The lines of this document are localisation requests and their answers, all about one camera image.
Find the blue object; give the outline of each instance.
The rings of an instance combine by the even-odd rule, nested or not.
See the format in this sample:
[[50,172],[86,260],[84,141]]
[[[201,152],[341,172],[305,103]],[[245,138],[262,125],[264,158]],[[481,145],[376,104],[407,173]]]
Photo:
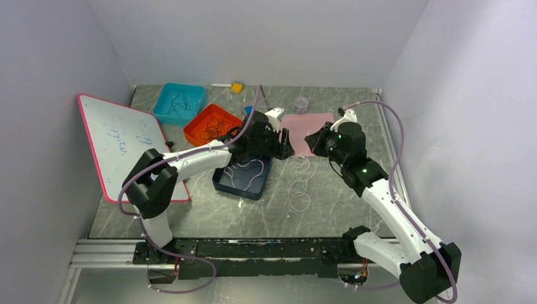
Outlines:
[[[267,184],[267,179],[269,178],[270,167],[272,166],[272,159],[265,155],[260,157],[259,155],[252,154],[241,163],[244,164],[248,163],[250,160],[257,159],[262,161],[264,164],[262,175],[252,180],[254,176],[260,173],[262,167],[258,161],[253,161],[244,168],[241,168],[237,165],[235,166],[236,168],[232,168],[232,166],[226,167],[228,169],[218,168],[213,174],[213,185],[215,186],[215,189],[258,201],[263,196],[263,191],[265,190],[265,185]],[[233,187],[231,178],[229,175],[224,173],[224,170],[226,170],[228,174],[231,174],[231,170],[233,170],[233,182],[235,183],[235,187]],[[252,181],[250,188],[248,188],[248,190],[242,190],[248,187],[250,181]]]
[[163,124],[187,125],[206,103],[204,87],[165,84],[153,108],[153,115]]
[[245,106],[244,111],[246,112],[246,116],[249,116],[251,113],[251,106]]

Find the black cable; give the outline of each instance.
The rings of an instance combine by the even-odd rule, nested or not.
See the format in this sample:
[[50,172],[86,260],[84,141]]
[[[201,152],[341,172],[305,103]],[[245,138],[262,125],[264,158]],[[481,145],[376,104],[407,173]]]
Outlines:
[[330,164],[330,167],[332,168],[332,170],[340,177],[340,178],[343,178],[343,175],[341,175],[340,173],[338,173],[338,171],[336,171],[336,169],[334,168],[334,165],[332,165],[332,160],[330,158],[328,158],[328,163]]

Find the plastic container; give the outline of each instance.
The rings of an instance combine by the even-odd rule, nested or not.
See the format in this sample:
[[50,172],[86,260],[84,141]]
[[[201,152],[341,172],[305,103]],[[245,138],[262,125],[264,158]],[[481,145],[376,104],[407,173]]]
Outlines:
[[304,114],[308,111],[310,101],[306,97],[299,96],[294,100],[294,112]]
[[[231,193],[243,198],[248,198],[251,200],[258,201],[263,196],[263,191],[265,190],[265,185],[267,184],[267,179],[269,178],[270,167],[272,166],[272,159],[268,156],[259,156],[259,155],[249,155],[246,161],[241,162],[241,165],[245,165],[250,160],[257,160],[263,162],[263,173],[262,175],[256,177],[261,172],[262,166],[258,161],[253,161],[249,165],[241,168],[235,165],[235,168],[228,166],[226,168],[216,169],[213,174],[213,185],[218,191]],[[224,173],[224,170],[231,174],[233,173],[233,183],[231,182],[231,177],[228,174]],[[250,188],[244,190],[248,187],[248,184],[251,181]]]
[[186,140],[194,146],[202,146],[222,136],[233,127],[243,124],[228,111],[215,104],[209,104],[196,118],[192,119],[183,129]]
[[153,108],[153,115],[163,124],[186,125],[206,103],[207,94],[204,87],[165,84]]

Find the white wall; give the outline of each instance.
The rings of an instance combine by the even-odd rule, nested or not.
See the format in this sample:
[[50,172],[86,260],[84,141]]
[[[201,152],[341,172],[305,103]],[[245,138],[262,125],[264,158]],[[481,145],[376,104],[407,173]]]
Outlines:
[[84,0],[0,8],[0,303],[56,303],[101,195],[76,95],[130,85]]
[[457,303],[537,301],[536,84],[536,1],[432,0],[384,86],[413,207],[462,250]]
[[428,0],[88,0],[135,84],[381,87]]

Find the clear plastic cup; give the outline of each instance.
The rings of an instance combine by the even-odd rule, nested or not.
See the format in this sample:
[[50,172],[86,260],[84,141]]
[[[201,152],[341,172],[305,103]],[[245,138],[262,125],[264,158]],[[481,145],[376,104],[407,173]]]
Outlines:
[[294,100],[294,112],[297,114],[304,114],[308,111],[308,105],[310,101],[306,97],[299,96]]

